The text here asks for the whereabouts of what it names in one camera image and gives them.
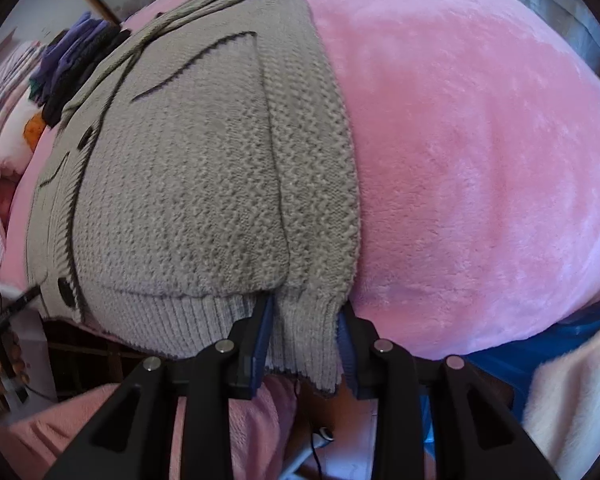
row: black clamp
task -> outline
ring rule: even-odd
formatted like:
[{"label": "black clamp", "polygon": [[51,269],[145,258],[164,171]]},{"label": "black clamp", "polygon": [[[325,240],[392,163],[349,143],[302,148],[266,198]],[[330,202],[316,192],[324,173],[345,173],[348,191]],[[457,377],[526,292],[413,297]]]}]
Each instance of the black clamp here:
[{"label": "black clamp", "polygon": [[179,397],[187,398],[180,478],[232,480],[228,399],[252,399],[264,376],[273,298],[261,293],[251,317],[195,357],[148,357],[91,417],[45,480],[169,478]]},{"label": "black clamp", "polygon": [[438,480],[558,480],[515,417],[459,356],[415,358],[380,339],[350,303],[338,320],[347,384],[358,399],[378,399],[372,480],[424,480],[420,396],[428,395]]}]

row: gray knit sweater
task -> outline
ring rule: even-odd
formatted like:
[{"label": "gray knit sweater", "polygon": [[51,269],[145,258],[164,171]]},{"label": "gray knit sweater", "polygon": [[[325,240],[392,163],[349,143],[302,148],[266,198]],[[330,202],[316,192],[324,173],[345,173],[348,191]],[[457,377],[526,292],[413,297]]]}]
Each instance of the gray knit sweater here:
[{"label": "gray knit sweater", "polygon": [[269,367],[337,382],[359,246],[347,120],[304,0],[190,0],[64,109],[34,196],[46,316],[191,356],[273,290]]}]

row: white fluffy fabric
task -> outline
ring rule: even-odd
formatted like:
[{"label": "white fluffy fabric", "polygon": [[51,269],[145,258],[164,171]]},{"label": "white fluffy fabric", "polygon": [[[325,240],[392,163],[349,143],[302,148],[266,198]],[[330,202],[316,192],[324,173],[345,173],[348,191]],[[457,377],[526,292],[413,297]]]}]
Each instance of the white fluffy fabric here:
[{"label": "white fluffy fabric", "polygon": [[29,93],[27,88],[0,131],[0,171],[5,176],[13,173],[24,174],[33,156],[24,137],[24,128],[40,109],[34,102],[29,101]]},{"label": "white fluffy fabric", "polygon": [[523,425],[562,480],[600,455],[600,332],[536,370]]}]

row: pink towel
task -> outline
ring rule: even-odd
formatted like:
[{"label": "pink towel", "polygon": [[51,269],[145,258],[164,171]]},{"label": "pink towel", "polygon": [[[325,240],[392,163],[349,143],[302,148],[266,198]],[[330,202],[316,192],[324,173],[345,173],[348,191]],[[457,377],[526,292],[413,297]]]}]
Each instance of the pink towel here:
[{"label": "pink towel", "polygon": [[599,299],[600,81],[570,47],[516,0],[307,2],[356,150],[357,314],[440,358]]},{"label": "pink towel", "polygon": [[[64,451],[116,389],[101,386],[32,418],[0,426],[0,451],[22,480],[42,480]],[[180,399],[171,448],[170,480],[180,478],[180,448],[186,399]],[[229,425],[235,480],[275,480],[296,413],[291,381],[267,376],[251,401],[230,400]]]}]

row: purple cloth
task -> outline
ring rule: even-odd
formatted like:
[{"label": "purple cloth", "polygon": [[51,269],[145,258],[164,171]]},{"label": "purple cloth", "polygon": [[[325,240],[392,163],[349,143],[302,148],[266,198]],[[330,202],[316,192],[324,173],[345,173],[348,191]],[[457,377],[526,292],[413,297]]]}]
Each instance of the purple cloth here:
[{"label": "purple cloth", "polygon": [[[55,45],[46,48],[45,53],[42,56],[42,61],[40,62],[40,67],[31,76],[33,81],[38,83],[42,88],[44,88],[47,82],[50,84],[60,58],[86,29],[93,30],[93,25],[89,23],[90,17],[91,13],[89,11],[85,12],[80,16],[78,21],[71,26],[62,40],[58,41]],[[39,96],[38,101],[38,104],[40,104],[42,96]]]},{"label": "purple cloth", "polygon": [[58,65],[51,76],[50,82],[47,81],[42,90],[42,98],[46,101],[48,97],[53,93],[56,85],[58,84],[58,78],[74,64],[75,58],[80,54],[82,48],[89,44],[89,42],[96,36],[96,32],[103,30],[107,26],[105,20],[87,20],[83,22],[84,29],[80,36],[78,36],[73,44],[62,54],[58,60]]}]

